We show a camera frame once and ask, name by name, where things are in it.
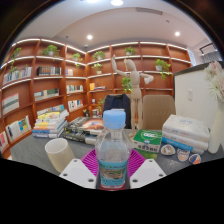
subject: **white mannequin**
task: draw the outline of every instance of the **white mannequin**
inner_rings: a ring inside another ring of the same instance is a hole
[[[117,70],[117,65],[115,61],[115,55],[112,58],[112,67],[113,71],[119,75],[130,77],[132,84],[132,92],[131,92],[131,127],[132,133],[129,135],[130,137],[135,136],[135,114],[138,112],[138,129],[142,128],[142,92],[139,88],[140,76],[144,78],[145,84],[149,84],[153,81],[154,77],[152,75],[147,75],[144,73],[139,73],[136,71],[135,63],[127,59],[125,60],[126,67],[131,71],[131,74],[126,74],[120,70]]]

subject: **packaging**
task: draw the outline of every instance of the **packaging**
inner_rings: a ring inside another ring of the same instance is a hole
[[[133,147],[146,159],[156,159],[162,140],[162,132],[139,130],[133,138]]]

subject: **water bottle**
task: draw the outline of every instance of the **water bottle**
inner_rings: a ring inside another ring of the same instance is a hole
[[[124,132],[126,113],[107,110],[103,113],[104,130],[95,143],[101,189],[119,190],[125,184],[127,161],[132,145]]]

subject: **bottle label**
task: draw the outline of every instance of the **bottle label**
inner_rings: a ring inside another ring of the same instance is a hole
[[[124,183],[127,161],[120,163],[103,162],[99,160],[101,184],[119,186]]]

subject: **green plant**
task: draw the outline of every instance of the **green plant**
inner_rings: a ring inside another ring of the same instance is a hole
[[[98,60],[98,57],[101,57],[102,59],[104,59],[105,58],[104,52],[103,51],[97,51],[97,52],[95,52],[94,55],[93,55],[93,58],[95,60]]]
[[[102,111],[102,106],[103,106],[103,104],[105,102],[105,98],[106,97],[104,97],[103,99],[100,98],[99,101],[98,101],[97,108],[99,109],[100,112]]]
[[[100,71],[102,67],[103,67],[103,65],[101,65],[100,63],[96,63],[93,65],[92,68],[95,68],[97,71]]]
[[[131,92],[132,91],[131,79],[128,77],[124,77],[122,79],[122,86],[125,93],[127,93],[128,90]]]
[[[130,52],[133,55],[135,54],[135,49],[133,47],[126,47],[125,52]]]
[[[74,58],[77,58],[77,60],[78,60],[79,62],[82,61],[82,58],[81,58],[81,56],[80,56],[79,53],[73,54],[73,55],[72,55],[72,59],[74,59]]]
[[[15,62],[15,58],[19,55],[19,52],[21,51],[21,49],[22,49],[21,47],[17,47],[13,51],[12,55],[10,56],[10,58],[12,59],[11,66],[10,66],[10,73],[17,71],[17,67],[14,67],[13,64]]]
[[[54,55],[54,56],[59,57],[59,52],[60,52],[60,50],[57,50],[57,47],[54,46],[54,45],[48,45],[48,46],[41,52],[41,54],[42,54],[42,55],[48,55],[49,52],[51,52],[51,51],[53,52],[53,55]]]
[[[157,59],[156,62],[155,62],[155,65],[156,66],[161,66],[162,71],[160,72],[160,74],[161,74],[162,79],[165,79],[166,75],[170,75],[168,73],[168,71],[169,71],[169,67],[171,66],[171,64],[168,64],[163,60]]]

